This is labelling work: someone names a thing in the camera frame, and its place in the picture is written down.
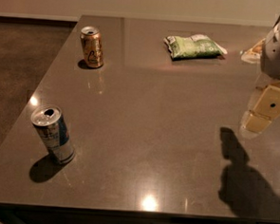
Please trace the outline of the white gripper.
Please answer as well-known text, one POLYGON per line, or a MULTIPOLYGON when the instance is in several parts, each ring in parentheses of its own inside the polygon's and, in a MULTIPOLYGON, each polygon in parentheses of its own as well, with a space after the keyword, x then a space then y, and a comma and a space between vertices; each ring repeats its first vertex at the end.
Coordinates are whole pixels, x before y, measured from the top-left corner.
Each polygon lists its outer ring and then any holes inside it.
MULTIPOLYGON (((242 62, 260 63, 263 73, 280 80, 280 16, 267 37, 241 55, 242 62)), ((258 86, 241 119, 240 134, 246 139, 257 137, 280 116, 280 81, 258 86)))

